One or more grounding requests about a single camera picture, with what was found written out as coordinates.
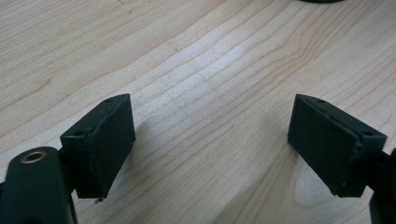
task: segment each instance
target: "wood grain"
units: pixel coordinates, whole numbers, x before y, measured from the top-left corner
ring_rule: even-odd
[[[130,93],[137,141],[80,223],[370,223],[287,143],[296,93],[396,146],[396,1],[2,1],[0,178],[103,99]]]

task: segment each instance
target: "small hole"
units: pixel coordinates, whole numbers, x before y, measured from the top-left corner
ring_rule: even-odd
[[[84,131],[76,131],[75,133],[73,133],[74,136],[81,136],[83,135],[85,132]]]
[[[368,136],[372,136],[373,135],[373,133],[371,133],[371,132],[369,132],[369,131],[363,131],[362,132],[364,135],[368,135]]]
[[[46,157],[47,153],[45,151],[36,151],[27,154],[21,159],[22,163],[33,163],[36,161],[41,161],[44,157]]]

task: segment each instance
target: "black device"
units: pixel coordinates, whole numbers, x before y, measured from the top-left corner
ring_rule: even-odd
[[[63,148],[15,157],[0,186],[0,223],[78,223],[71,193],[103,200],[135,140],[129,94],[104,100],[61,135]]]
[[[333,195],[360,197],[366,186],[374,224],[396,224],[396,149],[382,151],[387,137],[321,99],[297,94],[289,143]]]

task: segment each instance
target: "light wood surface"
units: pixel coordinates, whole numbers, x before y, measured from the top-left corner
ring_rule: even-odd
[[[80,223],[370,223],[287,143],[294,95],[325,99],[396,147],[396,1],[2,1],[0,178],[107,97],[137,141]]]

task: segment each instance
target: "black mount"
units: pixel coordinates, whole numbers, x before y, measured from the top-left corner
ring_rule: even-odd
[[[70,194],[103,200],[134,140],[129,94],[104,100],[62,134],[59,151],[37,147],[10,162],[0,223],[77,223]]]
[[[291,115],[290,144],[339,197],[374,192],[374,224],[396,223],[396,149],[382,151],[387,137],[341,109],[297,94]]]

